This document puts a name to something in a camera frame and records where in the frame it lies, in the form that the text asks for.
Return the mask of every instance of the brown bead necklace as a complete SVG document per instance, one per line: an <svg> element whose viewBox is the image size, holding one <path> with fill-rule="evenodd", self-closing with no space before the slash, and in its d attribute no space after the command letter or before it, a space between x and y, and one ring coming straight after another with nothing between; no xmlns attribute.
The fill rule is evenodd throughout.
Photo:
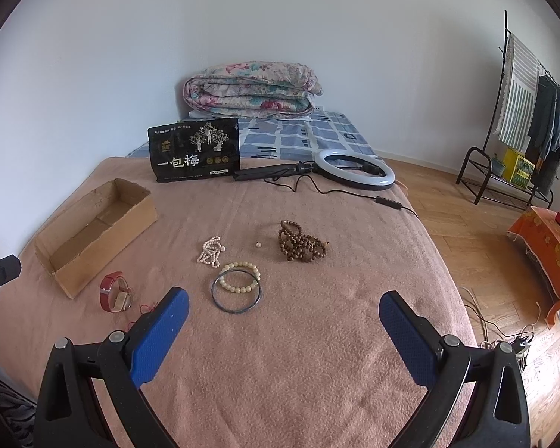
<svg viewBox="0 0 560 448"><path fill-rule="evenodd" d="M329 242L322 242L317 237L303 234L301 226L291 220L281 220L280 227L278 242L288 261L298 259L303 263L311 263L315 258L326 257L326 246Z"/></svg>

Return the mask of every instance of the blue plaid bed sheet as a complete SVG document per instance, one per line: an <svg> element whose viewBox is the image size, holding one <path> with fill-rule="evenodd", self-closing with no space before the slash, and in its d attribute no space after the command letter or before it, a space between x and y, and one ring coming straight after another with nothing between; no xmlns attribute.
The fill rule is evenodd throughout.
<svg viewBox="0 0 560 448"><path fill-rule="evenodd" d="M306 161L324 149L376 155L345 115L315 111L311 119L239 118L240 157ZM145 156L149 156L149 142L127 155Z"/></svg>

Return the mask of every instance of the dark blue bangle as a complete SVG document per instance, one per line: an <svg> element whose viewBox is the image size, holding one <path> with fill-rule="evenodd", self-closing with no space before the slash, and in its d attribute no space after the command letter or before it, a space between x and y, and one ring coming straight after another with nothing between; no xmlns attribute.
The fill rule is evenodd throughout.
<svg viewBox="0 0 560 448"><path fill-rule="evenodd" d="M241 271L243 273L247 273L248 275L251 275L255 279L255 282L257 283L257 298L255 298L255 301L251 305L248 305L245 308L241 308L240 310L230 310L229 308L224 308L221 304L218 303L218 300L216 300L215 296L214 296L214 289L215 289L216 284L220 280L220 278L223 277L225 274L230 273L231 271ZM226 313L233 313L233 314L245 313L246 311L249 311L251 308L253 308L255 305L257 305L257 302L259 302L260 298L261 298L261 282L255 276L254 272L252 272L248 269L243 269L242 267L233 267L231 269L227 269L226 271L222 271L219 275L217 275L215 277L215 280L211 284L211 299L214 301L214 304L220 310L222 310L223 312L226 312Z"/></svg>

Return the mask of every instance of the orange tablecloth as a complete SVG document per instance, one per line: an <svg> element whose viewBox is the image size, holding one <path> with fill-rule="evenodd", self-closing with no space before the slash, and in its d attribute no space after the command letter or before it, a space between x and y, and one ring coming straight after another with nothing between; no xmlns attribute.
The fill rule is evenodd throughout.
<svg viewBox="0 0 560 448"><path fill-rule="evenodd" d="M558 301L548 312L549 325L554 325L556 312L560 310L560 226L556 222L556 212L529 207L508 230L514 238L521 236L527 247L538 259L550 280Z"/></svg>

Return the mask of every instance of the blue gripper pad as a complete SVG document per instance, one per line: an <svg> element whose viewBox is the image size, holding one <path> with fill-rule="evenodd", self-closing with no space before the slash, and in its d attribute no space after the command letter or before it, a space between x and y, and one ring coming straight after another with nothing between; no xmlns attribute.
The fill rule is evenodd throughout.
<svg viewBox="0 0 560 448"><path fill-rule="evenodd" d="M421 336L421 332L413 324L411 315L416 318L415 313L408 307L406 302L398 298L408 308L408 316L403 307L398 304L394 295L396 292L388 292L382 295L379 305L379 314L382 325L388 332L392 343L404 361L408 372L415 384L433 387L437 380L437 358L430 346Z"/></svg>
<svg viewBox="0 0 560 448"><path fill-rule="evenodd" d="M137 388L156 376L189 315L189 295L181 288L172 287L156 309L147 315L150 325L139 334L139 340L133 342L131 352L130 374ZM139 320L136 326L140 329Z"/></svg>

